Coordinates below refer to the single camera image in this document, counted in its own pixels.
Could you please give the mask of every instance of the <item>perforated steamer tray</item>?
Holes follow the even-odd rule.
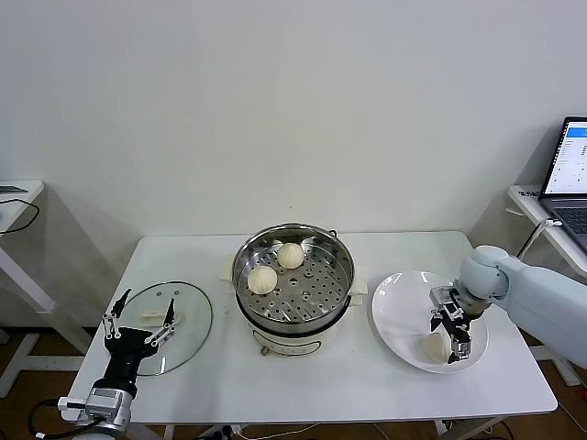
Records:
[[[233,285],[245,316],[278,336],[309,336],[335,323],[349,305],[354,266],[334,232],[310,225],[287,224],[260,231],[235,256]],[[284,269],[277,252],[284,243],[302,246],[297,269]],[[277,286],[265,295],[250,291],[247,278],[258,266],[277,272]]]

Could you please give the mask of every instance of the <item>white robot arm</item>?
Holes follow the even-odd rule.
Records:
[[[587,286],[553,270],[479,246],[463,261],[454,286],[432,289],[430,299],[432,329],[443,324],[451,336],[449,362],[469,355],[469,324],[494,303],[530,335],[587,368]]]

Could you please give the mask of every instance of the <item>cable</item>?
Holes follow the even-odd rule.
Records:
[[[72,429],[71,431],[66,431],[64,433],[59,433],[59,434],[44,434],[44,433],[41,433],[40,431],[37,431],[37,429],[35,428],[35,425],[34,425],[34,418],[35,418],[35,413],[37,412],[37,409],[40,408],[41,406],[57,407],[58,401],[59,401],[58,399],[46,399],[44,401],[40,401],[40,402],[36,403],[35,406],[32,407],[32,409],[28,413],[27,426],[28,426],[28,431],[30,432],[30,434],[33,437],[43,438],[46,440],[57,440],[59,438],[72,437],[74,435],[78,435],[78,434],[81,434],[81,433],[87,431],[88,429],[96,426],[97,424],[99,424],[100,422],[102,422],[104,420],[104,419],[95,419],[90,424],[86,424],[84,426],[80,426],[79,428]]]
[[[510,429],[510,427],[507,425],[507,423],[506,423],[506,422],[504,422],[504,421],[502,420],[502,421],[501,421],[501,424],[502,424],[503,426],[505,426],[505,429],[507,430],[507,433],[510,435],[510,437],[512,437],[512,440],[515,440],[514,433],[512,433],[512,430],[511,430],[511,429]]]
[[[312,428],[314,428],[314,427],[318,426],[319,424],[320,424],[320,423],[314,423],[314,424],[312,424],[312,425],[310,425],[310,426],[308,426],[308,427],[306,427],[306,428],[304,428],[304,429],[300,429],[300,430],[298,430],[298,431],[289,431],[289,432],[287,432],[287,433],[281,433],[281,434],[267,435],[267,436],[265,436],[265,437],[255,437],[255,438],[248,438],[248,437],[245,437],[245,436],[244,436],[242,433],[238,433],[238,435],[239,435],[240,437],[244,438],[245,440],[265,440],[265,439],[267,439],[267,438],[281,437],[282,435],[289,435],[289,434],[299,434],[299,433],[302,433],[303,431],[307,431],[307,430],[309,430],[309,429],[312,429]]]
[[[372,423],[373,426],[375,426],[377,428],[377,431],[379,431],[380,433],[382,433],[382,436],[385,440],[389,440],[389,437],[387,436],[387,434],[383,431],[382,428],[379,427],[378,424],[376,423]]]
[[[3,200],[2,202],[0,202],[0,204],[11,204],[12,202],[21,202],[22,204],[25,204],[25,205],[30,206],[32,208],[35,208],[36,212],[33,215],[33,218],[31,218],[26,225],[21,226],[21,227],[16,227],[14,229],[8,229],[6,231],[0,231],[0,235],[2,235],[2,234],[12,234],[13,232],[18,232],[18,231],[22,231],[23,229],[27,229],[29,226],[32,225],[32,223],[35,221],[35,219],[39,216],[39,213],[40,213],[39,207],[36,206],[33,203],[25,202],[22,199]]]
[[[532,229],[532,232],[530,233],[530,235],[528,236],[528,238],[524,242],[524,245],[522,246],[522,248],[520,248],[519,252],[516,254],[516,257],[518,259],[520,258],[520,256],[523,255],[524,251],[526,250],[526,247],[528,246],[528,243],[530,243],[530,240],[532,239],[532,236],[536,233],[536,231],[538,231],[538,228],[540,227],[540,225],[542,225],[542,222],[538,223],[536,225],[536,227],[534,229]]]
[[[575,419],[575,417],[574,417],[574,416],[573,416],[573,415],[570,413],[570,411],[569,411],[569,410],[568,410],[568,409],[565,407],[565,405],[563,405],[562,403],[560,403],[560,402],[559,402],[559,407],[560,407],[560,408],[562,408],[562,409],[563,409],[563,411],[564,411],[565,413],[567,413],[567,415],[570,417],[570,419],[571,419],[573,422],[575,422],[575,424],[577,425],[577,427],[578,427],[579,429],[581,429],[581,430],[582,430],[584,433],[586,433],[586,434],[587,434],[587,429],[585,429],[585,428],[583,428],[583,427],[581,426],[581,424],[579,423],[579,421],[578,421],[577,419]]]
[[[530,249],[530,246],[532,246],[532,243],[534,243],[534,240],[538,238],[542,231],[544,231],[547,227],[551,226],[562,226],[562,223],[560,220],[554,220],[552,218],[546,218],[542,220],[540,223],[536,225],[532,233],[528,236],[526,243],[524,243],[520,251],[517,253],[516,257],[519,260],[522,260],[524,255]]]

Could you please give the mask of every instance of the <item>laptop keyboard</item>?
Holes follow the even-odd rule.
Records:
[[[555,208],[554,212],[575,234],[587,234],[587,208]]]

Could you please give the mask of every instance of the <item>steamed bun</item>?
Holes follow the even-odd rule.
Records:
[[[451,353],[450,336],[444,332],[431,333],[422,339],[422,349],[426,356],[437,364],[449,362]]]
[[[247,284],[251,292],[264,295],[275,289],[277,273],[269,266],[258,266],[250,272]]]
[[[295,243],[285,243],[277,251],[277,262],[282,268],[295,269],[304,262],[304,250]]]

